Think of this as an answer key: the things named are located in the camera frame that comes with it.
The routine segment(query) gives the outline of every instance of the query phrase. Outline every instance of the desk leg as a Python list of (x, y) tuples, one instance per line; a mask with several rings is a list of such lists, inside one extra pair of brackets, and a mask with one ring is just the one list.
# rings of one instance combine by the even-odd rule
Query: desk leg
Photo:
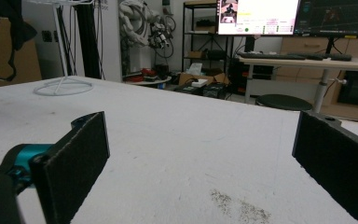
[(328, 70), (324, 69), (324, 74), (322, 75), (322, 79), (319, 82), (318, 89), (315, 95), (315, 105), (313, 106), (313, 112), (319, 113), (321, 111), (322, 102), (324, 101), (324, 94), (327, 90), (327, 82), (328, 82)]
[(251, 89), (252, 89), (252, 79), (253, 79), (253, 70), (254, 65), (250, 64), (249, 66), (249, 74), (246, 78), (246, 90), (245, 90), (245, 103), (248, 104), (251, 98)]

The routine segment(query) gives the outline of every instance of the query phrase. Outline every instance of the round stool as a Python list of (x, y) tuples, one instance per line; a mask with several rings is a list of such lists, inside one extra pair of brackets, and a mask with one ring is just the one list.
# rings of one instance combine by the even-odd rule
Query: round stool
[(289, 95), (281, 94), (266, 94), (257, 97), (255, 100), (256, 105), (263, 105), (267, 107), (284, 109), (284, 110), (311, 110), (312, 104), (308, 103), (305, 100), (296, 98)]

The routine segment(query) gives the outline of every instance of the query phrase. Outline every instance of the white metal stand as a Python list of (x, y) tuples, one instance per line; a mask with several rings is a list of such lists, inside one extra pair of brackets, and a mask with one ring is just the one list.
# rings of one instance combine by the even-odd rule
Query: white metal stand
[(37, 87), (34, 89), (34, 93), (39, 95), (47, 95), (47, 96), (59, 96), (59, 95), (72, 95), (78, 94), (85, 91), (90, 91), (93, 88), (92, 83), (76, 80), (75, 78), (68, 77), (67, 71), (67, 61), (65, 58), (65, 51), (63, 47), (63, 40), (62, 40), (62, 32), (61, 26), (58, 19), (57, 9), (62, 5), (79, 5), (79, 4), (92, 4), (93, 1), (87, 2), (86, 1), (62, 1), (62, 0), (55, 0), (55, 1), (43, 1), (43, 0), (30, 0), (30, 2), (34, 3), (42, 3), (42, 4), (52, 4), (53, 5), (53, 13), (54, 13), (54, 20), (55, 25), (57, 28), (57, 35), (58, 35), (58, 42), (60, 46), (60, 54), (63, 66), (63, 73), (64, 76), (59, 80), (50, 81), (45, 83), (43, 86)]

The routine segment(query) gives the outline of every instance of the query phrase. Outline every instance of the keyboard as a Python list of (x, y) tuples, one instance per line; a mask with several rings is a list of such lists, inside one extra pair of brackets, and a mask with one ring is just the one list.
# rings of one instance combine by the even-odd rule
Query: keyboard
[(331, 61), (343, 61), (343, 62), (350, 62), (351, 55), (350, 54), (339, 54), (339, 53), (311, 53), (311, 52), (289, 52), (288, 55), (297, 55), (304, 57), (306, 59), (313, 59), (320, 58), (321, 60), (331, 58)]
[(306, 58), (299, 55), (288, 55), (288, 54), (263, 54), (263, 53), (246, 53), (238, 52), (242, 58), (247, 59), (275, 59), (275, 60), (305, 60)]

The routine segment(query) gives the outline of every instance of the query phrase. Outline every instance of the bright screen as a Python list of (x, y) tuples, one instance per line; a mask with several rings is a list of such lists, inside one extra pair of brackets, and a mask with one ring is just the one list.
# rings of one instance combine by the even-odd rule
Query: bright screen
[(358, 0), (302, 0), (295, 35), (358, 37)]
[(298, 0), (217, 0), (219, 35), (292, 35)]

